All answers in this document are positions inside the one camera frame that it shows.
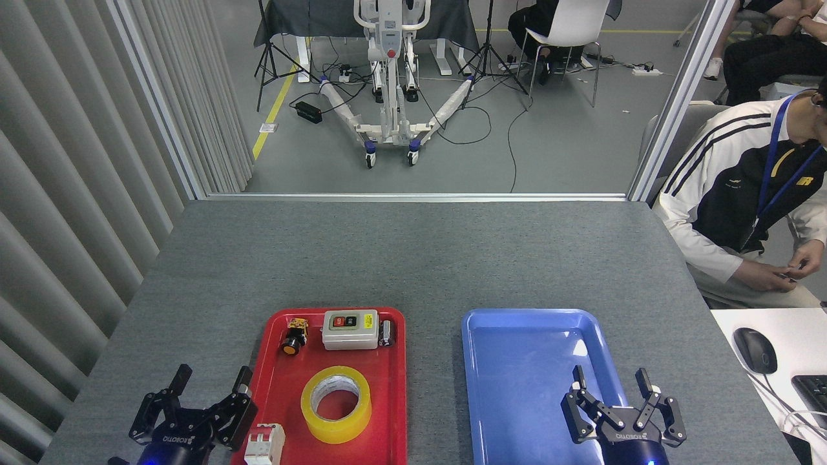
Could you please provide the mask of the person's left hand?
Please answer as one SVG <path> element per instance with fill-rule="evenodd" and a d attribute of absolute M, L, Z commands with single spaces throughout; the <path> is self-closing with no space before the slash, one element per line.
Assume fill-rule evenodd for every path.
<path fill-rule="evenodd" d="M 797 248 L 784 269 L 786 276 L 796 280 L 809 277 L 821 268 L 825 244 L 821 240 L 809 240 Z"/>

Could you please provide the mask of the person's right hand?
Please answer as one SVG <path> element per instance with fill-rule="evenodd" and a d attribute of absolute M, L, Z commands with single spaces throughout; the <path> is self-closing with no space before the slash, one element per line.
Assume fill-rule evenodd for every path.
<path fill-rule="evenodd" d="M 756 291 L 788 292 L 797 286 L 794 279 L 788 276 L 792 271 L 789 267 L 774 267 L 767 263 L 744 260 L 733 276 Z"/>

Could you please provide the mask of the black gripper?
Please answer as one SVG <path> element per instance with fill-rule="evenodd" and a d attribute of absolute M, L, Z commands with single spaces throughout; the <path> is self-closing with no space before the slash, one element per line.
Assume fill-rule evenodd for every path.
<path fill-rule="evenodd" d="M 562 397 L 561 408 L 575 444 L 595 439 L 598 434 L 603 464 L 670 464 L 662 441 L 665 439 L 667 446 L 677 448 L 686 440 L 686 429 L 678 401 L 654 386 L 645 368 L 638 368 L 635 373 L 644 405 L 634 420 L 634 430 L 629 431 L 623 430 L 624 420 L 614 408 L 588 392 L 582 366 L 574 367 L 572 376 L 574 382 Z M 645 429 L 655 410 L 664 419 L 663 431 L 657 427 Z M 609 427 L 600 430 L 600 421 Z"/>
<path fill-rule="evenodd" d="M 138 444 L 150 442 L 139 456 L 139 464 L 206 464 L 215 439 L 231 451 L 239 450 L 246 443 L 246 435 L 258 412 L 250 388 L 251 368 L 241 367 L 231 393 L 207 410 L 212 426 L 176 429 L 181 410 L 178 397 L 183 394 L 192 372 L 188 364 L 180 364 L 167 388 L 143 397 L 129 432 L 129 437 Z M 161 412 L 163 423 L 168 427 L 156 429 Z"/>

